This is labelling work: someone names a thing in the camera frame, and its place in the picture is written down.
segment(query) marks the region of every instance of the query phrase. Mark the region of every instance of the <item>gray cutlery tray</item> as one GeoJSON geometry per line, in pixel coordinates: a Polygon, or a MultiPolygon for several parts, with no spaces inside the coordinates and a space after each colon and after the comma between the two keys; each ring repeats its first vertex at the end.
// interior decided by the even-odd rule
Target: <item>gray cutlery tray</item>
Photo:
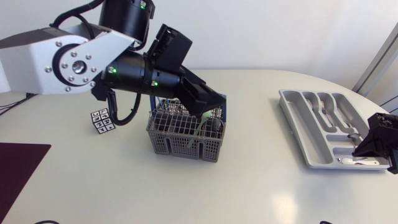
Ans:
{"type": "Polygon", "coordinates": [[[352,156],[354,144],[358,146],[369,132],[367,121],[343,94],[279,90],[279,95],[280,106],[309,167],[363,170],[384,170],[389,167],[388,160],[384,158],[368,158],[378,161],[379,165],[342,164],[337,161],[337,158],[359,159],[352,156]],[[323,113],[322,101],[329,118],[323,113]],[[355,134],[355,141],[348,137],[353,133],[358,133],[355,134]]]}

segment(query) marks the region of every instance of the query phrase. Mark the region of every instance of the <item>cable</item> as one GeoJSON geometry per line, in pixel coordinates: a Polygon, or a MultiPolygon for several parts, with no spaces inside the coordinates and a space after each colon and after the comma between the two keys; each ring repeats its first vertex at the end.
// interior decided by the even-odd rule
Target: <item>cable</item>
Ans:
{"type": "Polygon", "coordinates": [[[125,124],[128,124],[134,116],[137,113],[139,103],[141,102],[141,94],[137,93],[136,96],[136,102],[134,103],[133,109],[131,109],[131,113],[124,119],[119,120],[118,119],[118,105],[116,103],[116,94],[113,90],[108,91],[108,94],[106,95],[108,99],[108,107],[109,107],[109,116],[111,117],[111,120],[114,124],[118,126],[122,126],[125,124]]]}
{"type": "Polygon", "coordinates": [[[49,223],[49,224],[59,224],[56,221],[52,221],[52,220],[40,221],[40,222],[37,222],[35,224],[47,224],[47,223],[49,223]]]}
{"type": "Polygon", "coordinates": [[[380,105],[380,106],[384,106],[386,103],[390,102],[391,100],[394,100],[394,99],[396,99],[397,97],[398,97],[398,96],[395,96],[395,97],[391,98],[390,100],[387,100],[387,102],[383,103],[383,104],[382,104],[382,105],[380,105]]]}
{"type": "Polygon", "coordinates": [[[81,20],[81,22],[83,23],[83,25],[87,28],[88,34],[90,35],[90,39],[94,39],[95,35],[94,35],[94,31],[93,28],[91,27],[91,25],[87,22],[87,20],[81,16],[81,15],[75,15],[76,18],[78,18],[79,20],[81,20]]]}
{"type": "Polygon", "coordinates": [[[4,106],[0,106],[0,107],[7,107],[7,106],[11,106],[11,105],[13,105],[13,104],[16,104],[17,102],[13,102],[13,103],[10,103],[10,104],[8,104],[8,105],[4,105],[4,106]]]}
{"type": "Polygon", "coordinates": [[[13,109],[14,107],[20,105],[21,103],[23,103],[23,102],[25,102],[25,101],[31,99],[31,98],[32,98],[33,96],[35,96],[35,95],[36,95],[36,94],[33,94],[33,93],[26,93],[26,98],[24,98],[24,99],[22,99],[22,100],[20,100],[20,101],[17,101],[17,102],[15,102],[15,103],[9,104],[9,105],[12,105],[12,106],[6,105],[7,107],[1,108],[0,111],[1,111],[1,110],[4,110],[4,111],[2,111],[2,112],[0,113],[0,116],[3,115],[3,114],[5,114],[5,113],[7,113],[9,110],[13,109]]]}
{"type": "Polygon", "coordinates": [[[67,12],[64,12],[63,14],[59,15],[52,24],[50,24],[50,27],[55,27],[58,28],[61,23],[65,20],[67,20],[68,18],[72,17],[72,16],[77,16],[80,15],[84,12],[87,12],[89,10],[92,10],[94,8],[96,8],[97,6],[99,6],[104,0],[94,0],[88,4],[85,4],[84,6],[80,6],[74,9],[71,9],[67,12]]]}
{"type": "Polygon", "coordinates": [[[390,111],[389,113],[392,113],[392,112],[394,112],[394,111],[396,111],[396,110],[398,110],[398,108],[393,109],[393,110],[390,111]]]}

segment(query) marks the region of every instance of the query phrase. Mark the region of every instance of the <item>table surface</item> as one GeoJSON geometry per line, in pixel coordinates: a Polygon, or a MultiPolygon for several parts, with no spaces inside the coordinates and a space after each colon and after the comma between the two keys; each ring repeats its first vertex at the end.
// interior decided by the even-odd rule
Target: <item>table surface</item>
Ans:
{"type": "MultiPolygon", "coordinates": [[[[398,177],[305,164],[280,89],[344,93],[364,118],[385,111],[334,83],[275,70],[197,70],[228,96],[217,163],[154,153],[149,97],[133,121],[99,135],[90,93],[40,95],[0,117],[0,142],[51,144],[4,223],[394,223],[398,177]]],[[[0,94],[0,105],[23,97],[0,94]]],[[[135,93],[118,91],[119,117],[135,93]]]]}

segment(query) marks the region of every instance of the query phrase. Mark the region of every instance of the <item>white wall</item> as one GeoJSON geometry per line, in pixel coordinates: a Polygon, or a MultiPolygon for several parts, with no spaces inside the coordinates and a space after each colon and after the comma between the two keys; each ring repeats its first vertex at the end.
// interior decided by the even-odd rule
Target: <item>white wall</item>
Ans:
{"type": "MultiPolygon", "coordinates": [[[[2,0],[0,39],[45,27],[61,12],[88,1],[2,0]]],[[[188,68],[289,70],[348,88],[398,21],[397,0],[154,2],[149,40],[162,23],[184,33],[193,40],[184,63],[188,68]]],[[[85,16],[97,23],[99,14],[100,7],[85,16]]]]}

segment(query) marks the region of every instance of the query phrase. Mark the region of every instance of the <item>gray plastic basket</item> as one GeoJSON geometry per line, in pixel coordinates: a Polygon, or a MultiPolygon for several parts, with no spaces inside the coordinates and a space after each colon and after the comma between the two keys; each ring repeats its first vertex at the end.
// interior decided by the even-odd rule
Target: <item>gray plastic basket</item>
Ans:
{"type": "Polygon", "coordinates": [[[217,162],[226,123],[223,106],[211,110],[211,116],[195,135],[200,120],[189,115],[178,100],[159,103],[150,112],[147,132],[156,154],[217,162]]]}

